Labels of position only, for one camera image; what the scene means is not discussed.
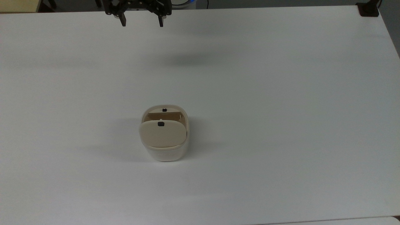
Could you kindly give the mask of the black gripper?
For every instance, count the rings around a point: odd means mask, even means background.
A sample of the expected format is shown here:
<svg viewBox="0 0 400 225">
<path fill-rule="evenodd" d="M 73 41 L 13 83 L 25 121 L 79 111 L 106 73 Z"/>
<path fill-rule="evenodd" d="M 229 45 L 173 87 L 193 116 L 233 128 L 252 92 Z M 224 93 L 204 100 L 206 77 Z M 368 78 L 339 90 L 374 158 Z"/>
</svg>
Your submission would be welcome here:
<svg viewBox="0 0 400 225">
<path fill-rule="evenodd" d="M 164 27 L 164 16 L 172 14 L 172 3 L 170 0 L 104 0 L 104 10 L 107 15 L 119 17 L 121 25 L 126 27 L 124 13 L 127 9 L 145 9 L 158 16 L 159 26 Z"/>
</svg>

